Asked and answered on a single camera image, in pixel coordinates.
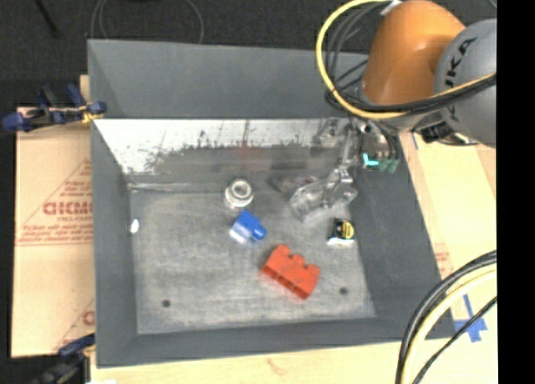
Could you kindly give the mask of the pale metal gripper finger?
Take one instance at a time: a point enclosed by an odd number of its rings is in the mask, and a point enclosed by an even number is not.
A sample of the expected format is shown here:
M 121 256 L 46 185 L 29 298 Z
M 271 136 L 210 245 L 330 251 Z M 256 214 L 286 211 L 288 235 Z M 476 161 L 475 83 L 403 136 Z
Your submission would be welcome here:
M 342 174 L 342 200 L 349 205 L 358 196 L 358 190 L 354 184 L 354 177 L 349 172 Z
M 345 176 L 345 169 L 335 168 L 329 173 L 324 183 L 323 195 L 320 203 L 322 208 L 331 208 L 342 202 Z

